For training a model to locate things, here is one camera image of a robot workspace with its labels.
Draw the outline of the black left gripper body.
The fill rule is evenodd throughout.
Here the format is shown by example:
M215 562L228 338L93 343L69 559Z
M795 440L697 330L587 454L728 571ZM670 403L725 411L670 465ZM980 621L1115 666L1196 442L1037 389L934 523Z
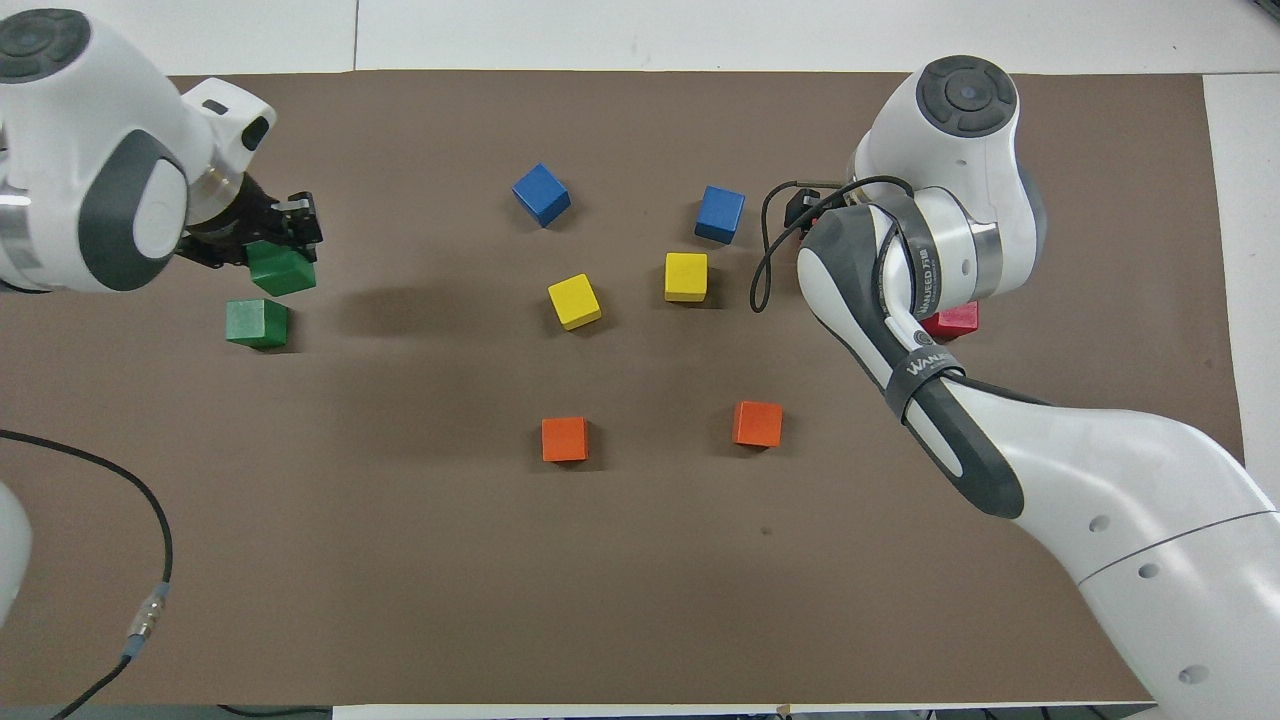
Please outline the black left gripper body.
M215 243L269 241L284 246L278 200L246 176L237 196L214 218L187 225L178 241L178 256L212 268Z

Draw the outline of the green wooden block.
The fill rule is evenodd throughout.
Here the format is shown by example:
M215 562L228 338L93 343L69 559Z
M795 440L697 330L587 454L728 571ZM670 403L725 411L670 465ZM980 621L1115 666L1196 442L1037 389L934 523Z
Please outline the green wooden block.
M289 337L291 310L270 299L230 300L225 305L227 342L256 348L282 348Z
M251 281L273 297L317 286L314 264L293 249L269 241L244 247Z

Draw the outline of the red wooden block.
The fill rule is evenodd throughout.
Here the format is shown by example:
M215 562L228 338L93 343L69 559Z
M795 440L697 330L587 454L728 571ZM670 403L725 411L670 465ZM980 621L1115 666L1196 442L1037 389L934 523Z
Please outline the red wooden block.
M959 340L980 329L980 305L977 301L941 310L920 320L922 329L938 343Z

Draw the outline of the blue wooden block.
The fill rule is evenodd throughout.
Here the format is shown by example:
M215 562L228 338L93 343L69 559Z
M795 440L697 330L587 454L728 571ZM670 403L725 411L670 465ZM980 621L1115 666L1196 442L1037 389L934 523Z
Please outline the blue wooden block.
M543 163L535 164L511 187L524 210L547 228L571 206L568 188Z
M744 193L708 184L699 204L694 234L717 243L731 245L737 234L745 202Z

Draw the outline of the yellow wooden block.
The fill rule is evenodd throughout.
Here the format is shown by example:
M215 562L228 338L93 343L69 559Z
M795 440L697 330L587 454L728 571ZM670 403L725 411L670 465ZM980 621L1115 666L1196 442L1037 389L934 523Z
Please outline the yellow wooden block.
M585 273L571 275L547 288L556 318L566 332L598 322L603 316L600 301Z
M704 252L668 252L664 263L663 300L701 304L709 292L709 258Z

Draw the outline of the orange wooden block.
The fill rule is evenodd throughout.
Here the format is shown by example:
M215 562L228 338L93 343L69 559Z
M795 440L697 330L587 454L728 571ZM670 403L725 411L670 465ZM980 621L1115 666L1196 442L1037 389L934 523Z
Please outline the orange wooden block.
M785 410L780 404L742 400L735 404L732 442L754 448L774 448L782 439Z
M544 462L581 462L590 456L585 416L541 419L540 439Z

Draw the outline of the brown table mat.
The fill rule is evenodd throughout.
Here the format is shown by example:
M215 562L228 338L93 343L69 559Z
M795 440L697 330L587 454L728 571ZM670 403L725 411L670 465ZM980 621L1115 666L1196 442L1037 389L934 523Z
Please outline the brown table mat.
M241 77L314 192L289 346L228 343L238 268L0 296L0 427L129 468L175 543L128 705L970 703L1146 692L1069 575L977 511L774 260L762 196L836 178L900 73ZM545 164L541 228L512 184ZM694 234L708 184L737 234ZM704 252L701 304L663 300ZM566 332L547 288L589 275ZM735 404L783 407L774 448ZM544 462L544 418L590 456Z

